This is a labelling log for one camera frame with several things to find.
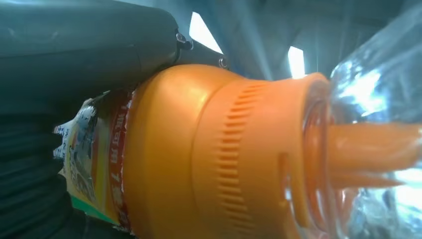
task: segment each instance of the ceiling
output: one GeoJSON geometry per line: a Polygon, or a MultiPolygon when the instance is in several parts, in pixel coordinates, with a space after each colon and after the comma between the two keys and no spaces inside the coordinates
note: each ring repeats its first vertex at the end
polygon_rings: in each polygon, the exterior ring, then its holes
{"type": "Polygon", "coordinates": [[[329,76],[354,49],[418,0],[123,0],[170,12],[189,35],[201,15],[231,70],[255,79],[291,77],[290,46],[304,52],[305,72],[329,76]]]}

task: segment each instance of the clear plastic bag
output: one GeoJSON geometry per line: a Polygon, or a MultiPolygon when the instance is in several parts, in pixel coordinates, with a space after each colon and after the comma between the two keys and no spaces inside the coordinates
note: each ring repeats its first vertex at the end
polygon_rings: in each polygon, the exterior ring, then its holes
{"type": "MultiPolygon", "coordinates": [[[[330,96],[333,121],[335,124],[420,124],[421,133],[421,77],[422,4],[419,4],[334,69],[330,96]]],[[[422,137],[419,137],[400,152],[392,153],[419,151],[421,142],[422,137]]],[[[343,231],[344,237],[422,239],[421,160],[412,168],[382,172],[382,177],[402,185],[345,189],[345,192],[357,190],[358,193],[350,216],[339,222],[347,228],[347,232],[343,231]]]]}

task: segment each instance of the bright light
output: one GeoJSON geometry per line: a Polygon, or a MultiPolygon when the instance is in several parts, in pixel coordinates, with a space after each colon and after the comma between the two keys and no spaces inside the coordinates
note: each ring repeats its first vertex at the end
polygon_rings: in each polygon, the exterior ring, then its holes
{"type": "Polygon", "coordinates": [[[290,72],[292,73],[292,78],[298,79],[305,76],[305,62],[303,57],[303,51],[299,48],[293,46],[290,47],[289,52],[287,53],[289,59],[290,72]]]}
{"type": "Polygon", "coordinates": [[[199,42],[200,44],[214,50],[220,54],[223,54],[214,37],[212,36],[210,30],[205,25],[205,22],[202,20],[202,17],[196,13],[192,13],[191,26],[189,28],[189,35],[192,39],[199,42]]]}

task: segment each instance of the metal grommet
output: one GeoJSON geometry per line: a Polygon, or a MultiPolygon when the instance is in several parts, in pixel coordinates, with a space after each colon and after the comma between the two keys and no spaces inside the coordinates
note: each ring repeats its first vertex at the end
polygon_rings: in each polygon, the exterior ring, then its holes
{"type": "Polygon", "coordinates": [[[178,42],[185,44],[186,43],[186,38],[184,35],[182,35],[180,32],[176,33],[176,39],[178,42]]]}
{"type": "Polygon", "coordinates": [[[218,60],[218,65],[219,67],[223,68],[223,69],[227,69],[228,68],[228,64],[227,64],[227,60],[224,56],[221,56],[220,59],[218,60]]]}

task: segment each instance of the bottle label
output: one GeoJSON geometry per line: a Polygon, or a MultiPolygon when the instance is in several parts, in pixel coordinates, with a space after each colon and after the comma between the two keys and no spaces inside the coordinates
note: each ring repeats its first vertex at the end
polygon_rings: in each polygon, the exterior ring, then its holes
{"type": "Polygon", "coordinates": [[[132,93],[118,91],[86,101],[73,120],[55,128],[63,143],[54,150],[64,160],[69,193],[126,229],[123,159],[131,100],[132,93]]]}

